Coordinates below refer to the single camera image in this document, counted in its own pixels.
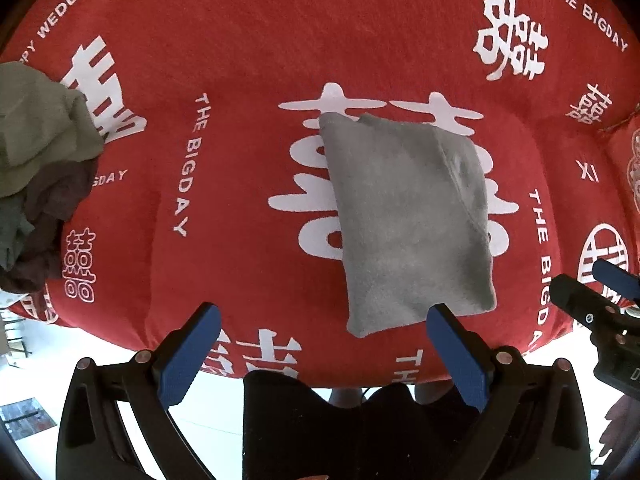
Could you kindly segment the olive green garment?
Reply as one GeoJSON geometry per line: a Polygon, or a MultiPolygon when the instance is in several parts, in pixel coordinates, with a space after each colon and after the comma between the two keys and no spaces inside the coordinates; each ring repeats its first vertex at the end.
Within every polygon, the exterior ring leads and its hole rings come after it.
{"type": "Polygon", "coordinates": [[[86,97],[20,62],[1,65],[1,196],[21,192],[44,166],[102,154],[86,97]]]}

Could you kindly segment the dark brown garment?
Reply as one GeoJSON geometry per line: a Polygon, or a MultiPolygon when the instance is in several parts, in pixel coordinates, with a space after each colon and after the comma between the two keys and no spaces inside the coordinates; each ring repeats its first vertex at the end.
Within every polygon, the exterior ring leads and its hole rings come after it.
{"type": "Polygon", "coordinates": [[[62,232],[65,222],[92,189],[98,160],[54,162],[41,168],[20,194],[21,211],[34,229],[10,270],[1,269],[1,289],[12,294],[43,290],[47,280],[62,275],[62,232]]]}

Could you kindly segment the person's black shorts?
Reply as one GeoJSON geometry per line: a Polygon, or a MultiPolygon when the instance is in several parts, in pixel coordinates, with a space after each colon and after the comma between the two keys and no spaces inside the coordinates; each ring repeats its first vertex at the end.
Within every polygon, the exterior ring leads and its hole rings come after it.
{"type": "Polygon", "coordinates": [[[419,404],[393,384],[337,408],[279,373],[251,372],[243,384],[247,479],[442,479],[480,417],[457,390],[419,404]]]}

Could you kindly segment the red embroidered pillow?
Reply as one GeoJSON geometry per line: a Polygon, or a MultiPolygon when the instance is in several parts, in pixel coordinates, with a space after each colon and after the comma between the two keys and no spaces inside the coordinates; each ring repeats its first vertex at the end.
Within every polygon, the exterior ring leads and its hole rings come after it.
{"type": "Polygon", "coordinates": [[[627,218],[639,231],[639,114],[603,133],[605,154],[613,165],[627,218]]]}

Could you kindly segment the grey knit sweater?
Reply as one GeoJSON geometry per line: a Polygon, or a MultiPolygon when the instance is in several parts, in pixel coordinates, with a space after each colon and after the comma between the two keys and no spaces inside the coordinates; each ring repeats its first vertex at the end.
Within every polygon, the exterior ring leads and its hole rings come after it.
{"type": "Polygon", "coordinates": [[[488,200],[474,144],[431,125],[369,114],[319,119],[343,242],[349,317],[363,338],[495,310],[488,200]]]}

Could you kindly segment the dark teal garment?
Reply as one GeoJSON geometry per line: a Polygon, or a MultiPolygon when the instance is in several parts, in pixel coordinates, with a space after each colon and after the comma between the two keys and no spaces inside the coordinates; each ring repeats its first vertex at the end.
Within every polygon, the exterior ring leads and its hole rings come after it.
{"type": "Polygon", "coordinates": [[[24,203],[24,193],[2,198],[0,203],[0,264],[6,271],[14,267],[27,237],[35,229],[25,216],[24,203]]]}

